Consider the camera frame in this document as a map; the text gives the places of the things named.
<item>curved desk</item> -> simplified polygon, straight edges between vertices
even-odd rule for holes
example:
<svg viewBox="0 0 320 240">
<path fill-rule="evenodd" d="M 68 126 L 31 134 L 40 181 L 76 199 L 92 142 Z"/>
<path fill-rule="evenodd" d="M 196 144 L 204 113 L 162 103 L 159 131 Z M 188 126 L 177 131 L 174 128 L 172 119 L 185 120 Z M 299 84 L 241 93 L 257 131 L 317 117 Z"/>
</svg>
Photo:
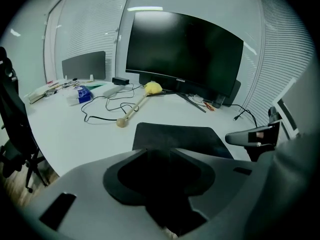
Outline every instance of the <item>curved desk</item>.
<svg viewBox="0 0 320 240">
<path fill-rule="evenodd" d="M 142 87 L 134 91 L 133 98 L 112 100 L 108 108 L 119 107 L 122 102 L 135 103 L 145 93 Z M 139 111 L 131 114 L 126 127 L 119 128 L 114 121 L 91 118 L 88 123 L 84 122 L 82 104 L 68 106 L 64 97 L 67 92 L 67 89 L 61 90 L 34 104 L 26 105 L 34 138 L 46 160 L 59 176 L 77 166 L 131 151 L 136 126 L 140 122 L 210 127 L 220 137 L 234 159 L 250 161 L 243 147 L 225 142 L 227 133 L 255 127 L 245 117 L 233 121 L 238 112 L 230 107 L 203 113 L 180 97 L 170 97 L 175 95 L 147 97 L 139 106 Z M 131 93 L 119 93 L 117 97 L 130 97 Z M 105 104 L 106 99 L 97 98 L 85 108 L 85 111 L 89 116 L 108 119 L 124 116 L 120 109 L 107 111 Z"/>
</svg>

